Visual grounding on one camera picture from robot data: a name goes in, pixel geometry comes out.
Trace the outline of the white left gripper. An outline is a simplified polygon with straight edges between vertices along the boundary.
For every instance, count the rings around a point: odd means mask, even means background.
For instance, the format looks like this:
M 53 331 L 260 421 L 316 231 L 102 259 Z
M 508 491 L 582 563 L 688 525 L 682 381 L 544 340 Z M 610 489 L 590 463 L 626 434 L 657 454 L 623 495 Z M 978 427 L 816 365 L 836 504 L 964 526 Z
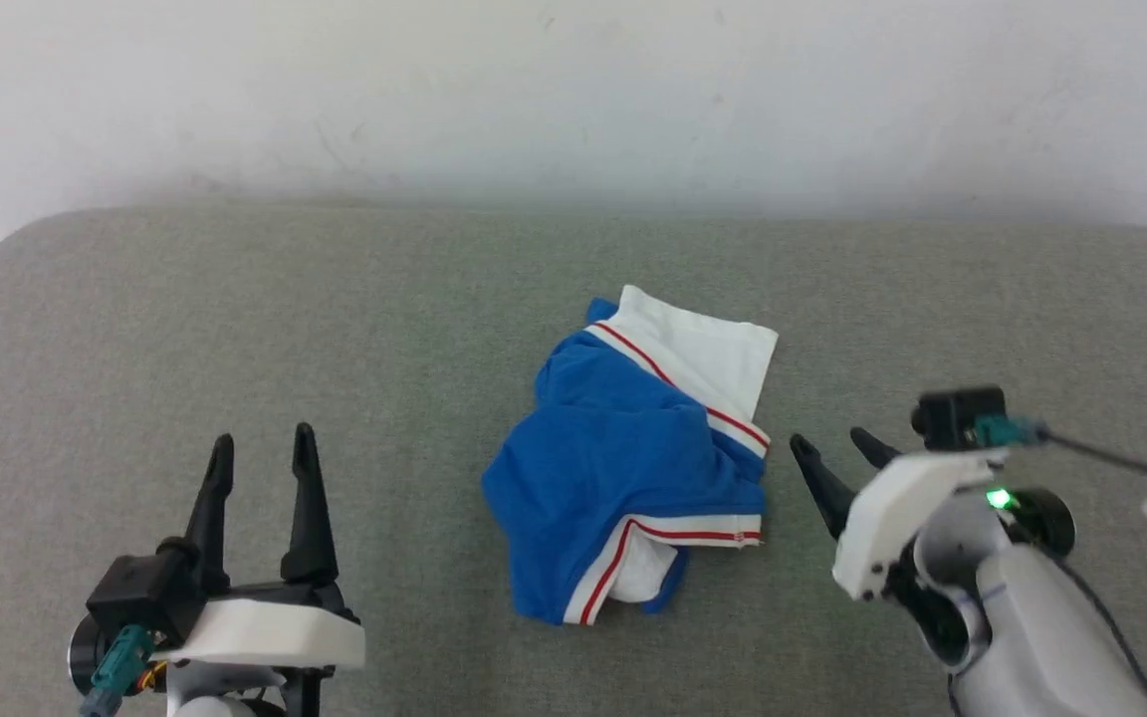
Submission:
M 343 670 L 365 665 L 367 636 L 333 583 L 340 576 L 336 541 L 322 460 L 310 423 L 296 426 L 291 467 L 297 486 L 281 578 L 292 585 L 319 587 L 295 600 L 271 600 L 267 594 L 210 600 L 181 645 L 157 648 L 154 661 Z M 206 595 L 226 595 L 231 587 L 224 539 L 226 501 L 233 485 L 235 441 L 223 434 L 211 449 L 185 533 L 197 550 L 194 572 Z

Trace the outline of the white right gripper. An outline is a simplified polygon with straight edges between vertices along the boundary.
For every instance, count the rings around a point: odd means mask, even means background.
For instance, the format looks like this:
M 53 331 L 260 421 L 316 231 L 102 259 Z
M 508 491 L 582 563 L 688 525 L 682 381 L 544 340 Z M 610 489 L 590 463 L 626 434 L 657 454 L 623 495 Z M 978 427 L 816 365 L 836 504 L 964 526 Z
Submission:
M 825 530 L 837 541 L 833 580 L 849 598 L 871 600 L 882 595 L 891 566 L 933 514 L 957 491 L 991 484 L 996 466 L 1007 462 L 1011 449 L 902 455 L 863 427 L 851 427 L 848 436 L 877 471 L 857 494 L 801 434 L 791 435 L 791 455 Z

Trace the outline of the blue white red-striped garment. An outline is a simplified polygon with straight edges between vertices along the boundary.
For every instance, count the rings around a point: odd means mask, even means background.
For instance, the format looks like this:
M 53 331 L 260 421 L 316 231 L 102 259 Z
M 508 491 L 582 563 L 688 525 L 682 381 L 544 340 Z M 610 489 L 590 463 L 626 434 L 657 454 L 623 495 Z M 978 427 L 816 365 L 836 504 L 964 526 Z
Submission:
M 689 550 L 760 544 L 771 439 L 755 416 L 778 340 L 632 285 L 591 301 L 482 478 L 520 615 L 660 611 Z

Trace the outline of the grey fabric sofa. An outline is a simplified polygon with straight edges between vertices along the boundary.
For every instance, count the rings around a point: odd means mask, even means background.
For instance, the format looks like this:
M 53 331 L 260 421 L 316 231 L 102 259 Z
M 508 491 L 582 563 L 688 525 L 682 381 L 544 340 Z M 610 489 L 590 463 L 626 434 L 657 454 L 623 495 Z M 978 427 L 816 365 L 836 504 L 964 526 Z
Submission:
M 518 616 L 481 475 L 588 301 L 641 287 L 779 333 L 766 541 L 696 551 L 656 615 Z M 785 444 L 851 484 L 919 393 L 1147 459 L 1147 229 L 116 209 L 0 242 L 0 717 L 77 717 L 67 648 L 122 554 L 181 533 L 236 444 L 226 564 L 273 580 L 315 428 L 364 671 L 325 717 L 950 717 L 902 611 L 851 602 Z

